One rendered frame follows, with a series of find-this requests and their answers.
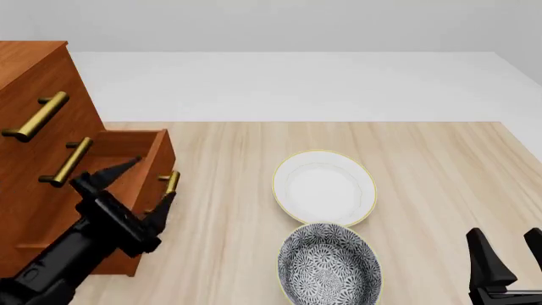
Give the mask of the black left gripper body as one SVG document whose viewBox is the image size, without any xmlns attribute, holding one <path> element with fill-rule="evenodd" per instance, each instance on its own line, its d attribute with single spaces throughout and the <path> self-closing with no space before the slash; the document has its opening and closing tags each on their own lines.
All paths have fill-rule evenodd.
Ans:
<svg viewBox="0 0 542 305">
<path fill-rule="evenodd" d="M 81 196 L 75 209 L 108 241 L 132 258 L 155 251 L 161 243 L 162 205 L 158 204 L 145 218 L 137 218 L 131 210 L 106 190 L 92 184 L 87 172 L 70 181 Z"/>
</svg>

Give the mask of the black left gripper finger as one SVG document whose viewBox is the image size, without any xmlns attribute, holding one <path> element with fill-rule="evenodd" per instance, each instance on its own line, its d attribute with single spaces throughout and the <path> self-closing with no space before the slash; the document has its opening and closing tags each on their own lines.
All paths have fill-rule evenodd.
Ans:
<svg viewBox="0 0 542 305">
<path fill-rule="evenodd" d="M 90 177 L 91 184 L 98 190 L 105 190 L 112 185 L 125 172 L 134 167 L 142 160 L 142 157 L 137 156 L 130 159 L 128 162 L 116 164 L 112 167 L 99 169 Z"/>
<path fill-rule="evenodd" d="M 164 195 L 158 205 L 143 218 L 142 223 L 150 236 L 159 236 L 165 230 L 169 210 L 175 196 L 175 191 Z"/>
</svg>

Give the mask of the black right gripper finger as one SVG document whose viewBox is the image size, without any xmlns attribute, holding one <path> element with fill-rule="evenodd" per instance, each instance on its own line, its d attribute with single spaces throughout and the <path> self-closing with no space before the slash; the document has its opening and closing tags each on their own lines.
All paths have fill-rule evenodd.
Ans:
<svg viewBox="0 0 542 305">
<path fill-rule="evenodd" d="M 532 228 L 523 237 L 537 264 L 542 264 L 542 230 L 540 228 Z"/>
<path fill-rule="evenodd" d="M 471 265 L 469 286 L 508 286 L 517 281 L 481 229 L 472 228 L 466 238 Z"/>
</svg>

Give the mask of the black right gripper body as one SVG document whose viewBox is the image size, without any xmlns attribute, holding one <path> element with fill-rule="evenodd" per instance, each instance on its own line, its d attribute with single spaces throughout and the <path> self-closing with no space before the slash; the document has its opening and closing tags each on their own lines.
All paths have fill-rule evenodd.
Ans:
<svg viewBox="0 0 542 305">
<path fill-rule="evenodd" d="M 542 289 L 507 289 L 508 281 L 472 281 L 469 297 L 472 305 L 542 305 Z"/>
</svg>

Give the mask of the wooden drawer short brass handle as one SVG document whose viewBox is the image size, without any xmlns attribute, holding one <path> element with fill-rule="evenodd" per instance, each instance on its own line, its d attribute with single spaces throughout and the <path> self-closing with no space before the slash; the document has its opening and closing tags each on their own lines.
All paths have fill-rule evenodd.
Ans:
<svg viewBox="0 0 542 305">
<path fill-rule="evenodd" d="M 70 175 L 94 173 L 141 157 L 108 191 L 137 218 L 143 218 L 169 189 L 175 155 L 168 132 L 102 131 L 92 140 L 89 151 Z M 17 231 L 9 236 L 8 245 L 0 248 L 0 276 L 16 274 L 80 217 L 75 210 L 80 196 L 68 184 L 54 187 L 39 182 L 31 194 L 34 198 L 22 202 L 26 206 L 24 221 L 11 225 Z"/>
</svg>

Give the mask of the wooden cabinet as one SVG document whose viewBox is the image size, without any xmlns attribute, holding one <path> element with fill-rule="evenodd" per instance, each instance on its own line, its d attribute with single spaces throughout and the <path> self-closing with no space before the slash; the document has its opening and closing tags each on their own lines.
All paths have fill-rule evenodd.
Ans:
<svg viewBox="0 0 542 305">
<path fill-rule="evenodd" d="M 108 130 L 66 42 L 0 42 L 0 277 L 78 218 L 69 180 L 135 162 L 108 188 L 137 217 L 176 188 L 166 130 Z"/>
</svg>

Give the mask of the black white patterned bowl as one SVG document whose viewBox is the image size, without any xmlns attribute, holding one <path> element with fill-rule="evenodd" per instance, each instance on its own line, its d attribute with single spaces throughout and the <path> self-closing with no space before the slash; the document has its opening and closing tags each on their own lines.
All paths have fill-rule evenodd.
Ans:
<svg viewBox="0 0 542 305">
<path fill-rule="evenodd" d="M 334 223 L 293 230 L 279 249 L 277 275 L 291 305 L 379 305 L 383 287 L 373 249 Z"/>
</svg>

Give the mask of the white plate yellow rim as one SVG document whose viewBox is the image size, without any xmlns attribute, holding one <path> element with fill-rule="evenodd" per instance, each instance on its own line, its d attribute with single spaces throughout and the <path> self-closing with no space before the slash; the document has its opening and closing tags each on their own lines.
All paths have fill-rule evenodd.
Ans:
<svg viewBox="0 0 542 305">
<path fill-rule="evenodd" d="M 377 186 L 355 159 L 323 149 L 297 152 L 277 166 L 272 193 L 278 205 L 300 223 L 350 227 L 374 210 Z"/>
</svg>

